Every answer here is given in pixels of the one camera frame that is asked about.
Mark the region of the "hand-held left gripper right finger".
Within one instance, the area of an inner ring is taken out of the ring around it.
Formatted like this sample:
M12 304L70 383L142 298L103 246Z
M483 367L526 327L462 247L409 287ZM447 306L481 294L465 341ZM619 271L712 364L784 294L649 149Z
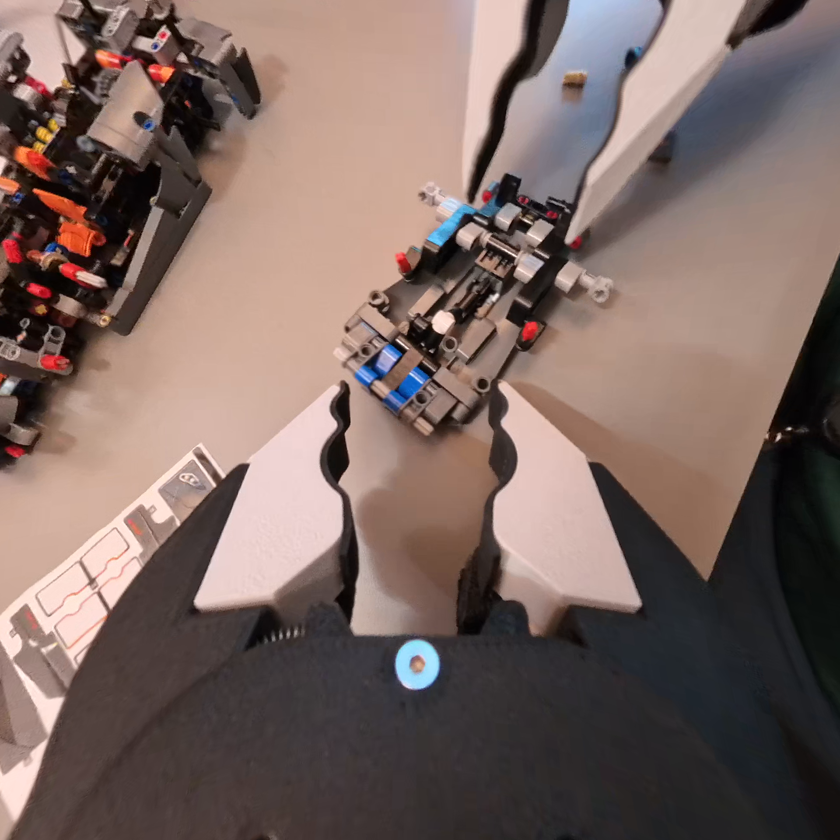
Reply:
M491 387L489 463L497 485L459 579L459 632L478 634L499 601L520 603L534 634L572 607L642 608L584 453L515 388Z

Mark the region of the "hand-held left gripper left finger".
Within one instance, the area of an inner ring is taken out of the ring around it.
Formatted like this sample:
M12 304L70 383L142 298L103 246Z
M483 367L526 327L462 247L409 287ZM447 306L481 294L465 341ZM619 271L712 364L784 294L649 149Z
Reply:
M358 542L340 479L349 466L350 388L332 385L248 460L194 606L268 607L301 621L333 603L350 620Z

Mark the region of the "small lego car subassembly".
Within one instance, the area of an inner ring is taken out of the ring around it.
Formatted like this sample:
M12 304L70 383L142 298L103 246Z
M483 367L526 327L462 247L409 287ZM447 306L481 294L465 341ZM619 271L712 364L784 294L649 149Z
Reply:
M436 227L395 254L397 282L372 290L343 326L333 352L342 367L404 425L430 436L467 423L512 355L547 327L551 290L581 288L604 304L613 282L573 260L588 230L568 234L575 206L539 202L505 174L478 205L428 182L419 200Z

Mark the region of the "person's dark green shirt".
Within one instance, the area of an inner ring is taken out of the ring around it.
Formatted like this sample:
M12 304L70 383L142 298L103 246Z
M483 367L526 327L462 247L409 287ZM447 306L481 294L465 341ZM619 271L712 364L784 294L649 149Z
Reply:
M838 408L836 263L710 576L817 838L838 838Z

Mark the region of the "large lego car chassis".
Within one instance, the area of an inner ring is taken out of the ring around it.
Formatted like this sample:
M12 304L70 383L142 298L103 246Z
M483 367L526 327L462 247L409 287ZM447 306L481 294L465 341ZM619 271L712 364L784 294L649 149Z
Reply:
M1 37L2 470L36 446L90 330L132 332L207 203L206 83L246 119L261 103L232 32L174 2L62 2L56 23L53 88L22 34Z

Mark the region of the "lego sticker sheet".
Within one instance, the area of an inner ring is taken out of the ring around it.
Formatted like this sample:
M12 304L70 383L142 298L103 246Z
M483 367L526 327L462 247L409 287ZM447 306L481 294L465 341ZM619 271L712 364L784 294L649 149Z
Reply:
M2 611L1 782L14 812L35 780L70 683L119 598L223 477L198 444Z

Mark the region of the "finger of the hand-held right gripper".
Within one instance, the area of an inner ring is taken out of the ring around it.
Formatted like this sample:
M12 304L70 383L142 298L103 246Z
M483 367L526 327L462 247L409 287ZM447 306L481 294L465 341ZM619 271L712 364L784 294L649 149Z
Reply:
M516 89L550 58L568 1L475 3L465 112L463 183L473 201L501 143Z
M730 53L743 1L673 1L624 77L616 115L580 183L567 238L577 238L648 160Z

